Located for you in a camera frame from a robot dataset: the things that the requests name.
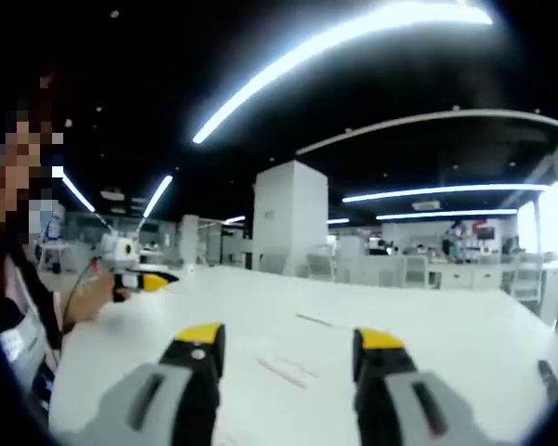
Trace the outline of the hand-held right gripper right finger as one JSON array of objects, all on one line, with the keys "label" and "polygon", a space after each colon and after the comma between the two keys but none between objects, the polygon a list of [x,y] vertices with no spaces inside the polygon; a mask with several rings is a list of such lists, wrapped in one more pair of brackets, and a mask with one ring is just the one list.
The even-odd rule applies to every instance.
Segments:
[{"label": "hand-held right gripper right finger", "polygon": [[360,443],[490,445],[470,405],[435,373],[417,368],[395,336],[353,331],[353,408]]}]

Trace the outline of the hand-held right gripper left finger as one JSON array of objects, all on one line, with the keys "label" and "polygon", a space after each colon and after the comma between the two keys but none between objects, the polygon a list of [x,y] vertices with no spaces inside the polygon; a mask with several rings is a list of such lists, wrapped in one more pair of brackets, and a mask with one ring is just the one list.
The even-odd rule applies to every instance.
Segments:
[{"label": "hand-held right gripper left finger", "polygon": [[100,399],[98,414],[69,435],[71,445],[210,445],[220,404],[225,325],[176,334],[157,363],[124,376]]}]

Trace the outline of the person's left hand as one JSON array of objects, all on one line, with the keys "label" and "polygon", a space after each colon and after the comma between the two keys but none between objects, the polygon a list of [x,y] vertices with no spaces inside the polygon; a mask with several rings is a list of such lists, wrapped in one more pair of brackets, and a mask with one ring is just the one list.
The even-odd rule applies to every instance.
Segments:
[{"label": "person's left hand", "polygon": [[106,271],[87,282],[80,290],[71,292],[63,310],[64,324],[95,320],[100,310],[113,302],[114,285],[114,275]]}]

